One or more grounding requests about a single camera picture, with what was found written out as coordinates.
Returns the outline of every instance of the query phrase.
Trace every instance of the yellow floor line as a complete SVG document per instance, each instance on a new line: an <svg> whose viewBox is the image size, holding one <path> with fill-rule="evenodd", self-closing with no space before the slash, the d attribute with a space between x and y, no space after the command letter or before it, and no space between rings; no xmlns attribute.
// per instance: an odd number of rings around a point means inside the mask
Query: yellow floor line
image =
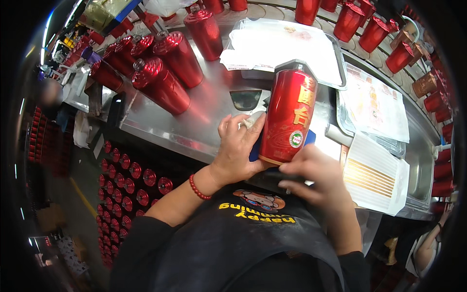
<svg viewBox="0 0 467 292"><path fill-rule="evenodd" d="M76 184L75 180L73 178L70 178L70 181L71 183L73 184L73 186L75 187L75 190L76 192L78 193L79 197L81 198L81 200L83 201L84 205L88 208L89 212L91 212L91 214L96 217L97 216L97 212L96 210L94 210L94 208L91 206L91 204L89 204L88 200L86 199L86 197L83 195L83 193L81 192L81 190L78 188L78 185Z"/></svg>

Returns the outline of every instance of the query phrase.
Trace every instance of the red beaded bracelet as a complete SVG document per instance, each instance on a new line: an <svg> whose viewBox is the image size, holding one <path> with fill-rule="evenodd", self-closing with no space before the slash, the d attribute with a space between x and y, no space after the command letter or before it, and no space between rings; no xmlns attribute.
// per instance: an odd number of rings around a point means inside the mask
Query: red beaded bracelet
<svg viewBox="0 0 467 292"><path fill-rule="evenodd" d="M196 194L198 197L202 198L203 200L209 200L209 199L211 199L211 196L205 196L205 195L203 195L203 194L196 188L195 183L193 182L193 177L194 177L194 176L195 176L194 174L190 175L190 185L191 185L191 189L195 192L195 194Z"/></svg>

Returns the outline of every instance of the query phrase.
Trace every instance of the factory floor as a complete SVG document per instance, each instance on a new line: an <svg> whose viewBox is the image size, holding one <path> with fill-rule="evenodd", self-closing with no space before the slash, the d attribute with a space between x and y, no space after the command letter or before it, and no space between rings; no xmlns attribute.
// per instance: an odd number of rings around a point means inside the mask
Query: factory floor
<svg viewBox="0 0 467 292"><path fill-rule="evenodd" d="M64 233L79 237L86 247L85 262L89 266L92 286L95 286L92 290L108 291L110 271L103 265L100 257L98 226L92 212L101 203L98 198L97 178L101 173L99 161L103 154L98 159L93 154L98 137L89 145L90 149L72 146L68 178L54 178L50 171L45 171L46 193L63 210L67 222Z"/></svg>

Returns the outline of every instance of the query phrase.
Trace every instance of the black shirt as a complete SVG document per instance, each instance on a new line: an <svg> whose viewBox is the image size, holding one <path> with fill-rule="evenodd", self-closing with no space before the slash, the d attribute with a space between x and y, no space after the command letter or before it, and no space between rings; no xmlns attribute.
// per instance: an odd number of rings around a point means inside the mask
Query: black shirt
<svg viewBox="0 0 467 292"><path fill-rule="evenodd" d="M159 252L163 252L164 244L177 229L152 217L136 217L114 261L110 291L148 291ZM369 265L363 254L356 251L338 258L346 291L369 291ZM307 255L290 258L285 253L276 254L238 277L227 291L322 291L315 262L315 258Z"/></svg>

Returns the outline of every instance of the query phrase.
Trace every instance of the round green seal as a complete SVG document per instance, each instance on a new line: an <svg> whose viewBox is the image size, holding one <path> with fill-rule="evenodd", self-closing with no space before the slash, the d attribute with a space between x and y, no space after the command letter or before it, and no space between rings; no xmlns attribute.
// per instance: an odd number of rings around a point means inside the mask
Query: round green seal
<svg viewBox="0 0 467 292"><path fill-rule="evenodd" d="M289 143L293 148L298 148L302 145L303 134L300 131L293 132L289 137Z"/></svg>

